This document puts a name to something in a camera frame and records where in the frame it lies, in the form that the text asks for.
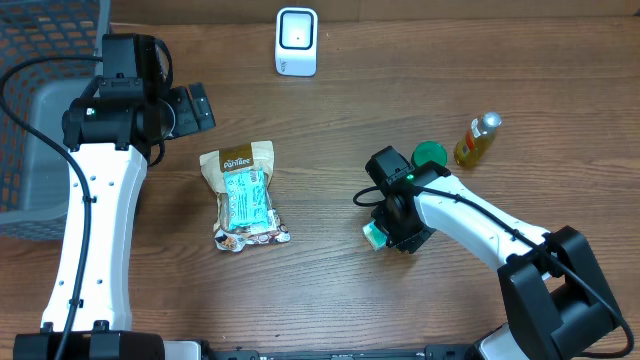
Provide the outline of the yellow oil bottle silver cap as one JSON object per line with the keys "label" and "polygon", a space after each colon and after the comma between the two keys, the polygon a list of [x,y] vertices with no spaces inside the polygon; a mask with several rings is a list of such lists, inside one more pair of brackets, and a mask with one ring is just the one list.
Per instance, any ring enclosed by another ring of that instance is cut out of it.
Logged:
{"label": "yellow oil bottle silver cap", "polygon": [[487,112],[474,118],[463,138],[454,148],[454,160],[462,168],[472,168],[494,142],[502,117],[497,112]]}

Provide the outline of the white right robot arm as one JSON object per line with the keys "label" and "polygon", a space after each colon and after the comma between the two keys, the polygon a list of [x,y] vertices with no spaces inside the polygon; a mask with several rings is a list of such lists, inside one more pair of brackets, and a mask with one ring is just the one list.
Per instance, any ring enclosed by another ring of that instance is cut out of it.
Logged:
{"label": "white right robot arm", "polygon": [[633,350],[633,332],[578,230],[523,222],[446,167],[411,163],[391,146],[374,154],[365,171],[383,196],[370,207],[387,247],[413,253],[440,231],[497,274],[507,321],[465,358],[615,359]]}

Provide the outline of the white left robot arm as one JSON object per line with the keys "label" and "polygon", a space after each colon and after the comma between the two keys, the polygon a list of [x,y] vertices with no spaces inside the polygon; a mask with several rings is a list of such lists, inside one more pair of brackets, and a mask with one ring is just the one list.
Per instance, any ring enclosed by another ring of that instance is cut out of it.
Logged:
{"label": "white left robot arm", "polygon": [[62,117],[55,150],[69,166],[69,199],[56,283],[17,359],[208,359],[203,340],[165,340],[132,328],[129,264],[135,210],[169,140],[212,129],[201,84],[177,87],[164,42],[106,34],[102,71]]}

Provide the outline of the brown Pantree snack pouch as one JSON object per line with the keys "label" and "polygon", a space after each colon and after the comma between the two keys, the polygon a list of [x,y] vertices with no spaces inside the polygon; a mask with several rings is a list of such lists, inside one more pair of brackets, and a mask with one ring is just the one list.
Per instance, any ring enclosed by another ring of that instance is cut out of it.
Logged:
{"label": "brown Pantree snack pouch", "polygon": [[[213,225],[213,238],[221,251],[238,253],[247,246],[286,243],[291,240],[289,230],[273,207],[268,188],[275,163],[273,143],[257,141],[215,150],[199,158],[204,179],[216,195],[217,220]],[[265,173],[267,187],[268,225],[251,226],[230,230],[228,194],[224,181],[226,172],[259,170]]]}

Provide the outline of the teal tissue pack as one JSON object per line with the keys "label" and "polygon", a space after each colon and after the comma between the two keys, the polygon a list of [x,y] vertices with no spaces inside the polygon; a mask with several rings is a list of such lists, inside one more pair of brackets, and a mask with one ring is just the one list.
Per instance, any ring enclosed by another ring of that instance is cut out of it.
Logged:
{"label": "teal tissue pack", "polygon": [[378,251],[386,246],[387,235],[375,225],[374,221],[371,221],[370,223],[364,225],[362,227],[362,232],[375,251]]}

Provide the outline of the green lid jar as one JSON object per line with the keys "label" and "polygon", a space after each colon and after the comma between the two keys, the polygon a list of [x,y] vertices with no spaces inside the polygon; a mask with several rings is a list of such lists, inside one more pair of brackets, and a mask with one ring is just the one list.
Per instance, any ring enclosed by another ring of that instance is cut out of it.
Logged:
{"label": "green lid jar", "polygon": [[411,156],[412,165],[420,167],[430,161],[446,166],[448,155],[445,148],[435,141],[425,141],[418,144]]}

